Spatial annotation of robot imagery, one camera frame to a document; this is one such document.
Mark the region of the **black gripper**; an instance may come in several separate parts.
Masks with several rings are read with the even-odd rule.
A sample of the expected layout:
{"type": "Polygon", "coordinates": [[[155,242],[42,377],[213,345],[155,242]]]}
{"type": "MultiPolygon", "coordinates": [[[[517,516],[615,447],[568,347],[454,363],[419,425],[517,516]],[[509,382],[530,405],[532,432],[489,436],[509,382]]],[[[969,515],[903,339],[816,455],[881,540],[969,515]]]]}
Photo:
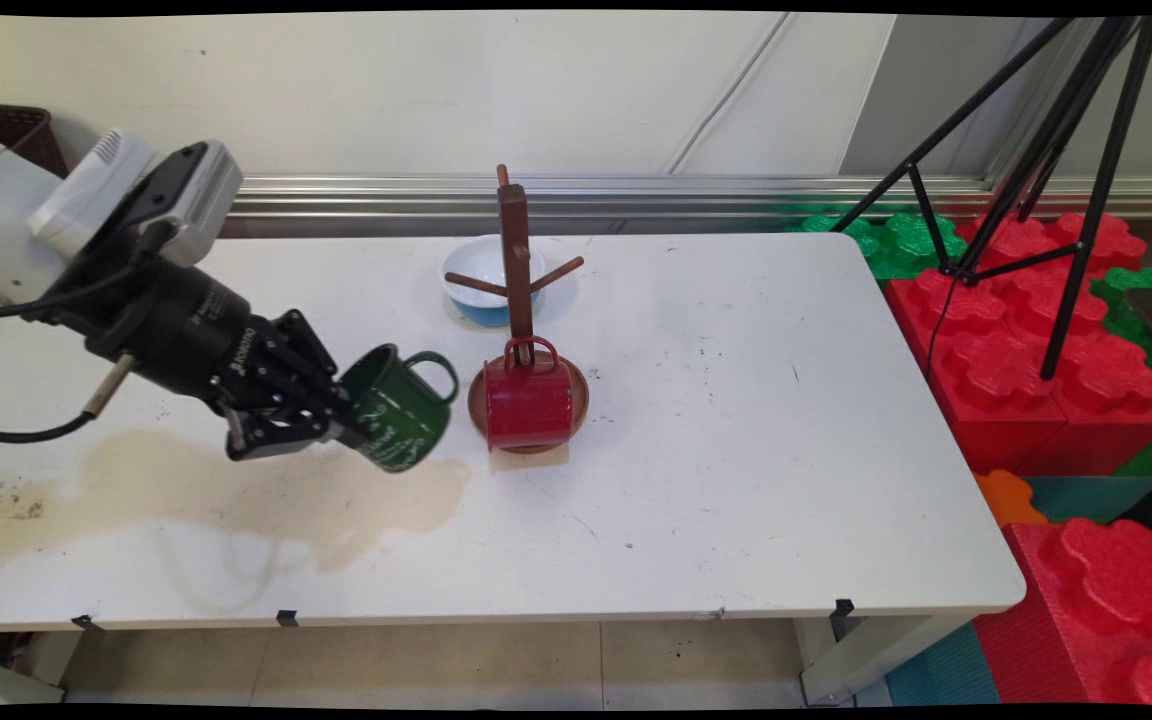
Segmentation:
{"type": "Polygon", "coordinates": [[[338,364],[298,310],[270,320],[196,266],[147,260],[132,276],[65,306],[35,311],[31,323],[76,332],[84,350],[175,395],[223,407],[232,461],[297,454],[314,444],[362,450],[369,430],[347,418],[338,364]],[[259,372],[252,369],[259,364],[259,372]]]}

